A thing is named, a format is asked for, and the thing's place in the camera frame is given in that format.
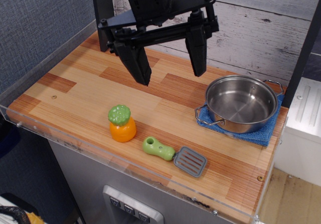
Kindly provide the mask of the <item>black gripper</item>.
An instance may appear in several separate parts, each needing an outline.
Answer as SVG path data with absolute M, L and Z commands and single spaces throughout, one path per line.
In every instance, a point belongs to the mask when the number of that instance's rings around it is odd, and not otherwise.
M 216 0 L 128 0 L 131 9 L 98 28 L 134 80 L 148 86 L 151 68 L 143 47 L 184 39 L 194 75 L 206 72 L 207 39 L 219 31 Z

